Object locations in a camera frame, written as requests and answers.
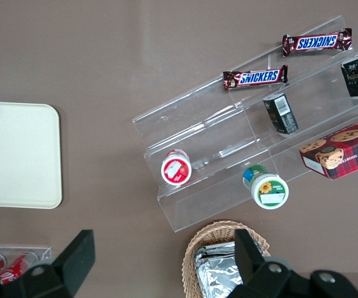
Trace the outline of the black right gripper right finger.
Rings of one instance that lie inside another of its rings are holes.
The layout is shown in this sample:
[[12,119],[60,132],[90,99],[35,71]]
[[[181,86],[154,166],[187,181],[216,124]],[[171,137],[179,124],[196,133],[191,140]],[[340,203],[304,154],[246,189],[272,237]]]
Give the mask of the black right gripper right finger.
[[290,271],[276,260],[265,260],[245,229],[235,231],[235,261],[243,283],[230,297],[287,297]]

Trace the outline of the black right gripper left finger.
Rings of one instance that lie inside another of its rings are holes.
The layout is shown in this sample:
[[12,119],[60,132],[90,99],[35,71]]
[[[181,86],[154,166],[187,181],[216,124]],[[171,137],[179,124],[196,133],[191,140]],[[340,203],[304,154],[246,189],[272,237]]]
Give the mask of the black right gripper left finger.
[[23,297],[74,297],[94,266],[94,231],[82,230],[50,264],[39,264],[20,278]]

